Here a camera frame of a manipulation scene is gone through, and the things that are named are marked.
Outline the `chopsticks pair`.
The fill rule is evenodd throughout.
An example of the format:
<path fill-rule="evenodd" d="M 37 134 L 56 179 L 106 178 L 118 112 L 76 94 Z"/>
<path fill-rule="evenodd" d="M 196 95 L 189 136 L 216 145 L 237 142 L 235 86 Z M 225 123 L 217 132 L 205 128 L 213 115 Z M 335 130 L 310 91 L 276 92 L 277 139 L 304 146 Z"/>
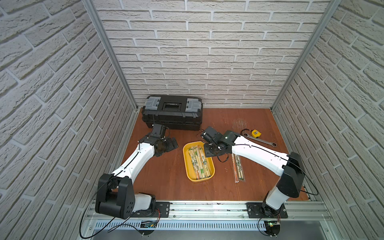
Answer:
<path fill-rule="evenodd" d="M 235 183 L 238 183 L 239 182 L 239 177 L 238 177 L 238 172 L 237 172 L 236 157 L 234 156 L 234 154 L 232 154 L 232 162 L 233 162 Z"/>
<path fill-rule="evenodd" d="M 238 155 L 235 155 L 235 159 L 236 159 L 238 179 L 239 179 L 239 181 L 244 182 L 245 181 L 245 177 L 244 177 L 244 171 L 243 171 L 241 157 L 238 156 Z"/>

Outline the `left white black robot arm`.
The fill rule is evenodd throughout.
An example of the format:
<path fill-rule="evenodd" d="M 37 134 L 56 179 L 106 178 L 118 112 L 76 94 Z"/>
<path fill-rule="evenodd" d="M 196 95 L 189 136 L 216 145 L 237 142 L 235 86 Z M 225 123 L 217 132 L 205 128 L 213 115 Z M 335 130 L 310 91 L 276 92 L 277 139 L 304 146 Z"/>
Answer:
<path fill-rule="evenodd" d="M 145 137 L 141 140 L 119 168 L 99 178 L 96 213 L 124 220 L 131 216 L 153 216 L 156 212 L 156 197 L 151 194 L 135 194 L 134 181 L 149 159 L 177 148 L 175 138 Z"/>

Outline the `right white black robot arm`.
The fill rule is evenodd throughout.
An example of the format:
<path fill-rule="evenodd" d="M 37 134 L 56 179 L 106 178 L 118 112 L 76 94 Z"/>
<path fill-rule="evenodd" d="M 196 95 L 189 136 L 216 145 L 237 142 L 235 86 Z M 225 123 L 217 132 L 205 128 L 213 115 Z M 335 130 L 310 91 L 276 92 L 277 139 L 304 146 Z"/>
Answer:
<path fill-rule="evenodd" d="M 289 198 L 300 196 L 305 173 L 299 154 L 276 152 L 233 131 L 221 134 L 212 127 L 204 130 L 201 137 L 206 142 L 204 149 L 207 157 L 218 157 L 224 154 L 245 157 L 280 177 L 261 204 L 263 216 L 269 218 L 277 216 Z"/>

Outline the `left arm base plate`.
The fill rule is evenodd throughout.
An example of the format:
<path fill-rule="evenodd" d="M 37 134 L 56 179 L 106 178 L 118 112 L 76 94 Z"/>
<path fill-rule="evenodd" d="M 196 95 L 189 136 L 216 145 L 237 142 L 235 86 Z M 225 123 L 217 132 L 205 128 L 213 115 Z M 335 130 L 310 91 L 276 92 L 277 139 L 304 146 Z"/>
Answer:
<path fill-rule="evenodd" d="M 132 215 L 132 218 L 168 218 L 170 213 L 170 202 L 156 201 L 148 210 L 140 210 Z"/>

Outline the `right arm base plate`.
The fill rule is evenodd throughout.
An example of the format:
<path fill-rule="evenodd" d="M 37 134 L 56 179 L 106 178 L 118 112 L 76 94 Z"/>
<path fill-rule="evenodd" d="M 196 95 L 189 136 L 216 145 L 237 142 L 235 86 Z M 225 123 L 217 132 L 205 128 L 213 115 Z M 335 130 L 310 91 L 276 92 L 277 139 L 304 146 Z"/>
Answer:
<path fill-rule="evenodd" d="M 250 219 L 273 219 L 277 217 L 282 219 L 288 218 L 287 210 L 284 204 L 282 204 L 277 210 L 274 210 L 264 202 L 248 202 L 246 203 L 246 207 Z"/>

